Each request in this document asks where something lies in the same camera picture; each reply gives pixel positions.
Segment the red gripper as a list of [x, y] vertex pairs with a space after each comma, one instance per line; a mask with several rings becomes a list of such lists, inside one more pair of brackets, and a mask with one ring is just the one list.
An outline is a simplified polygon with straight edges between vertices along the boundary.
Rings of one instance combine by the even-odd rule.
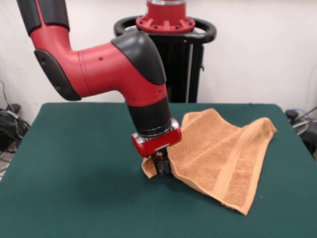
[[[137, 133], [132, 134], [132, 143], [136, 148], [138, 154], [145, 158], [151, 155], [157, 175], [162, 177], [163, 171], [166, 175], [171, 174], [170, 162], [168, 158], [168, 151], [166, 147], [173, 146], [182, 138], [181, 128], [174, 128], [162, 135], [156, 137], [142, 137]], [[156, 153], [162, 150], [162, 164], [160, 156]]]

